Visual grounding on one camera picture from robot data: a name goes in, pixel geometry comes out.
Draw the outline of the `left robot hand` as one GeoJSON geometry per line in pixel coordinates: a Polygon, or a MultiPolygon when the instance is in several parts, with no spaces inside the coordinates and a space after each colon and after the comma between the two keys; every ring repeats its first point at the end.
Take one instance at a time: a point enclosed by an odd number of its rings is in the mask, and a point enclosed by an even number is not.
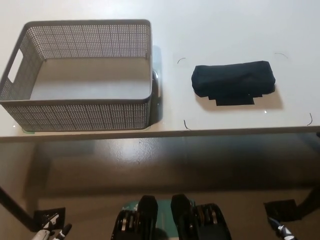
{"type": "MultiPolygon", "coordinates": [[[[54,227],[56,226],[58,219],[60,218],[60,215],[58,213],[55,213],[53,216],[51,216],[47,223],[42,227],[41,230],[39,230],[32,240],[48,240],[52,235],[54,235],[54,227]]],[[[73,225],[71,223],[68,223],[66,226],[62,228],[62,230],[53,238],[54,240],[64,240],[70,230],[72,229],[73,225]]]]}

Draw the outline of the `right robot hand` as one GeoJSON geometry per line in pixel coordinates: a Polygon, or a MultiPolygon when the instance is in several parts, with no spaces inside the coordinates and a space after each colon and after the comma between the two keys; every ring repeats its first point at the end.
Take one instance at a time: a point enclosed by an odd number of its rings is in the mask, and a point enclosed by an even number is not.
{"type": "Polygon", "coordinates": [[[268,217],[268,223],[271,228],[275,231],[276,235],[280,237],[282,240],[297,240],[297,238],[293,235],[293,233],[279,221],[275,220],[272,217],[268,217]]]}

